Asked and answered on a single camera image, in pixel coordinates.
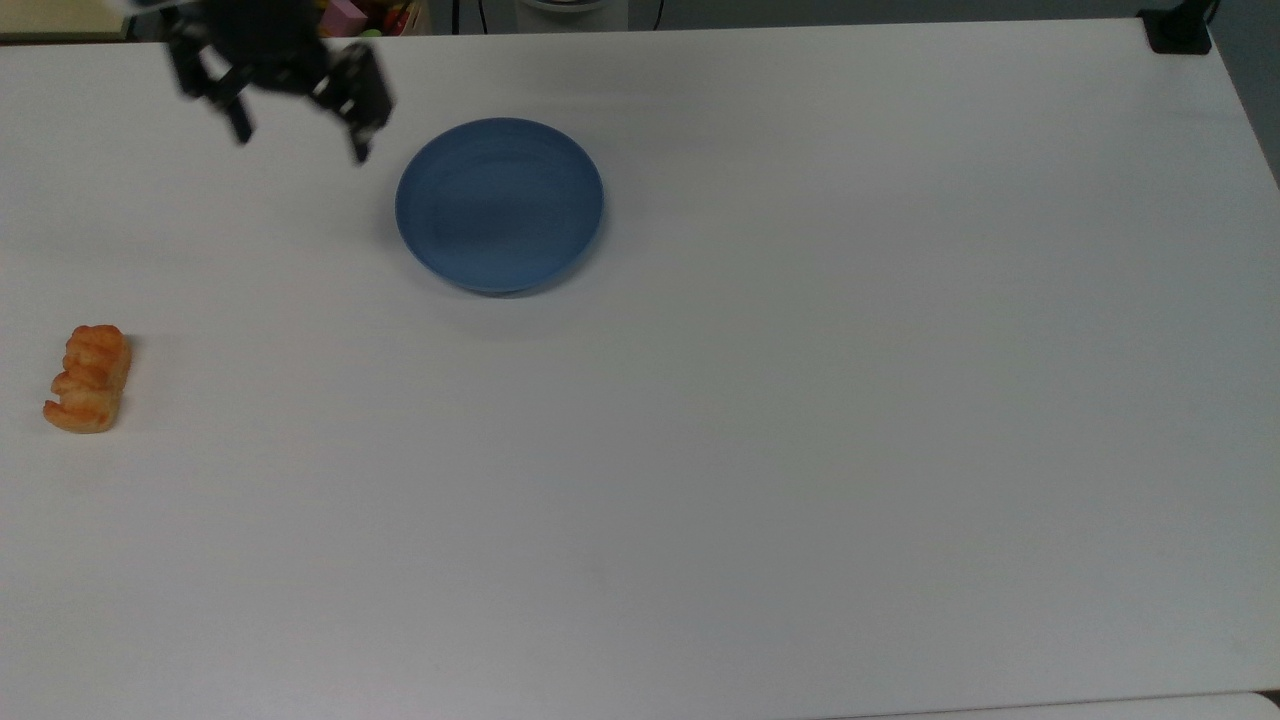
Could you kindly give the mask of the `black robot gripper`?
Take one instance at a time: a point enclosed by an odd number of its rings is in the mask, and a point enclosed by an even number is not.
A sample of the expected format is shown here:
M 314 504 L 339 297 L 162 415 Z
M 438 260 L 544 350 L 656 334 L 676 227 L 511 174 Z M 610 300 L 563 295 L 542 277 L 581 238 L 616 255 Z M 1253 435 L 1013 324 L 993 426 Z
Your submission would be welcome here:
M 396 106 L 371 44 L 346 45 L 330 64 L 312 1 L 177 3 L 165 8 L 165 45 L 179 90 L 221 114 L 239 145 L 253 133 L 241 100 L 248 85 L 310 94 L 346 128 L 357 165 L 367 161 Z M 204 60 L 207 47 L 229 65 L 219 77 Z

